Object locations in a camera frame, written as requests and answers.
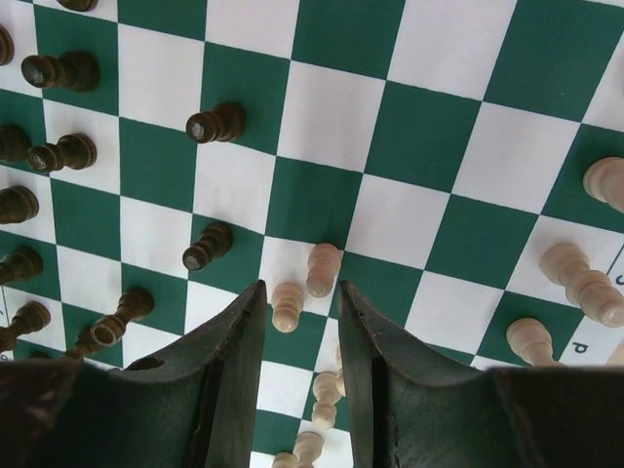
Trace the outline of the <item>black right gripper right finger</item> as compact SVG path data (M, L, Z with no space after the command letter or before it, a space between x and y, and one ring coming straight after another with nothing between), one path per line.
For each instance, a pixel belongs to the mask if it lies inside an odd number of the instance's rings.
M339 285L339 344L358 467L619 467L620 368L477 370Z

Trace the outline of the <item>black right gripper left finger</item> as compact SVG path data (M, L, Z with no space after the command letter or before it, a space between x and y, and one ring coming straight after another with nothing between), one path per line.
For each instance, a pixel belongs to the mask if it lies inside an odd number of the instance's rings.
M266 286L123 370L73 359L1 366L5 467L246 467Z

